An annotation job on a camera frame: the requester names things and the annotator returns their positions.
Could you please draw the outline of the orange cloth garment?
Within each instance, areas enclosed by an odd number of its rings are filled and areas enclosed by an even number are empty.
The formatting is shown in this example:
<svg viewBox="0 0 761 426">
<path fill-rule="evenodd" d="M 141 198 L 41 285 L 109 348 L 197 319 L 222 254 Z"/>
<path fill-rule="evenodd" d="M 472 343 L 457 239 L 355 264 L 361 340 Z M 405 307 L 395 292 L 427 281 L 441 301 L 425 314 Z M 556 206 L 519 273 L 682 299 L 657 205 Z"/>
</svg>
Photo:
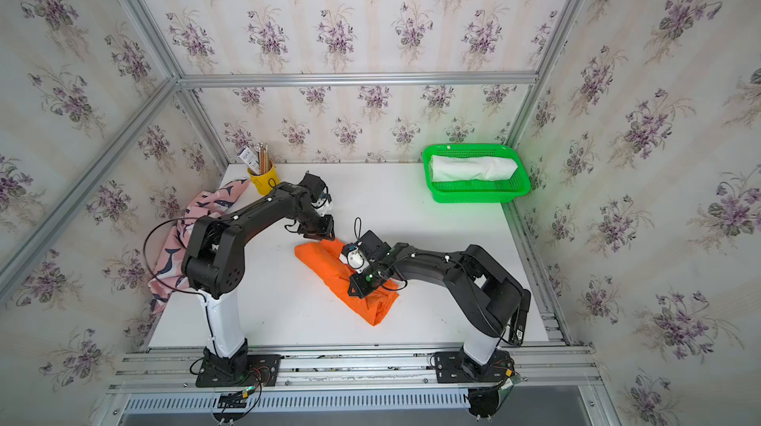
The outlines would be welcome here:
<svg viewBox="0 0 761 426">
<path fill-rule="evenodd" d="M 394 283 L 387 281 L 383 288 L 365 298 L 350 296 L 350 277 L 355 271 L 340 261 L 344 246 L 340 240 L 309 242 L 296 246 L 294 254 L 346 306 L 371 326 L 377 326 L 386 318 L 400 295 L 388 290 L 388 287 L 394 287 Z"/>
</svg>

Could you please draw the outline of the pink patterned garment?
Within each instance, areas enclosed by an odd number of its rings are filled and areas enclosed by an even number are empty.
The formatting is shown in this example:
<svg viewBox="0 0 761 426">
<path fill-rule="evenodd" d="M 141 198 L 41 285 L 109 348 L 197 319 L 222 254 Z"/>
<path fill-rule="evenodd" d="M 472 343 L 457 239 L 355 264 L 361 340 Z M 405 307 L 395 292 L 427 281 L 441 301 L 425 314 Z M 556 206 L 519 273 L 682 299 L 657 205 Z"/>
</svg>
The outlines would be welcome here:
<svg viewBox="0 0 761 426">
<path fill-rule="evenodd" d="M 219 218 L 230 212 L 250 184 L 247 180 L 232 180 L 216 191 L 202 191 L 186 206 L 180 220 L 170 224 L 170 231 L 153 267 L 158 279 L 148 283 L 154 297 L 152 313 L 162 313 L 176 289 L 186 290 L 189 287 L 182 274 L 182 261 L 196 220 L 203 216 Z"/>
</svg>

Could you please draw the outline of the white shorts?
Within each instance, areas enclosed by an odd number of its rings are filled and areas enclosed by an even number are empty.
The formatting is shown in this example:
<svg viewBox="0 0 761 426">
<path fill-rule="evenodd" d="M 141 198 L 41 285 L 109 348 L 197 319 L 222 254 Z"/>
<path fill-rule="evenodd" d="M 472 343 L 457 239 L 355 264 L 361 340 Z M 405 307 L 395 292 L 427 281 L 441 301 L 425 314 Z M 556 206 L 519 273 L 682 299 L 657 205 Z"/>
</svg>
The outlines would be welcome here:
<svg viewBox="0 0 761 426">
<path fill-rule="evenodd" d="M 430 168 L 434 182 L 499 181 L 509 180 L 518 165 L 512 159 L 498 157 L 457 159 L 433 156 Z"/>
</svg>

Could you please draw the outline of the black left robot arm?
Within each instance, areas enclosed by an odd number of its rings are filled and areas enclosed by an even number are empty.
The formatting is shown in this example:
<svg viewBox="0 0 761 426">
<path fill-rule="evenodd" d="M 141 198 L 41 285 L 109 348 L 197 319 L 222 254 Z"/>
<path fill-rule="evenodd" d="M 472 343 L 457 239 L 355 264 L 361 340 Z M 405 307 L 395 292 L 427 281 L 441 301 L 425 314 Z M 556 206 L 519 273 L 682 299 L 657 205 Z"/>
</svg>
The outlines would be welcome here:
<svg viewBox="0 0 761 426">
<path fill-rule="evenodd" d="M 335 239 L 328 213 L 332 198 L 326 183 L 307 172 L 300 182 L 281 182 L 260 199 L 219 218 L 204 216 L 193 225 L 182 274 L 202 299 L 209 328 L 210 353 L 225 361 L 248 352 L 236 289 L 246 272 L 246 246 L 259 233 L 283 220 L 309 240 Z"/>
</svg>

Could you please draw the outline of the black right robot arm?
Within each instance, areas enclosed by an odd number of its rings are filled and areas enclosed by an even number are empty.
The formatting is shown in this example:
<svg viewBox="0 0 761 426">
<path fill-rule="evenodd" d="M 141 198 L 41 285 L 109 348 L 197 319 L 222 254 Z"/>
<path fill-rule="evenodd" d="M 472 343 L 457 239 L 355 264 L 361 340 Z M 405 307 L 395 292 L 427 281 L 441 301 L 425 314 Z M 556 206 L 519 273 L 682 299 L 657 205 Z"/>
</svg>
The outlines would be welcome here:
<svg viewBox="0 0 761 426">
<path fill-rule="evenodd" d="M 426 251 L 408 243 L 388 245 L 368 231 L 342 248 L 340 261 L 355 271 L 350 276 L 350 297 L 364 299 L 378 290 L 391 291 L 395 281 L 401 289 L 411 281 L 447 289 L 476 331 L 462 351 L 479 368 L 493 362 L 499 345 L 523 344 L 531 292 L 478 245 L 457 252 Z"/>
</svg>

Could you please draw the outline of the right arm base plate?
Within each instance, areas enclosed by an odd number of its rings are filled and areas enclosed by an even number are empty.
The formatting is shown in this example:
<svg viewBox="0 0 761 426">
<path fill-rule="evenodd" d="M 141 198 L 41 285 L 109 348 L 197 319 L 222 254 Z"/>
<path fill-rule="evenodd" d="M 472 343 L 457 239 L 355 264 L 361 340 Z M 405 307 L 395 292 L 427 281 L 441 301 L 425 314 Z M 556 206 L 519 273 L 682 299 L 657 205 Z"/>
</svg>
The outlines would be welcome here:
<svg viewBox="0 0 761 426">
<path fill-rule="evenodd" d="M 468 357 L 463 349 L 436 352 L 430 363 L 438 384 L 496 384 L 515 375 L 513 358 L 499 349 L 484 365 Z"/>
</svg>

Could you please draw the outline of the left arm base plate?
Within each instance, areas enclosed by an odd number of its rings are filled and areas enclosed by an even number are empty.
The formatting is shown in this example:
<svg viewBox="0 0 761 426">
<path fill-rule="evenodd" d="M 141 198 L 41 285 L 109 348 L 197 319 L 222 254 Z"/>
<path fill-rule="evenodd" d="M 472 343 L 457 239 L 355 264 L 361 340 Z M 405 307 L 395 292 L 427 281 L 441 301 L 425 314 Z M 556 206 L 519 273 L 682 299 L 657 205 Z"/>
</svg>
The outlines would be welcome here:
<svg viewBox="0 0 761 426">
<path fill-rule="evenodd" d="M 197 388 L 243 388 L 243 386 L 274 386 L 282 356 L 242 355 L 222 359 L 206 356 L 196 375 Z"/>
</svg>

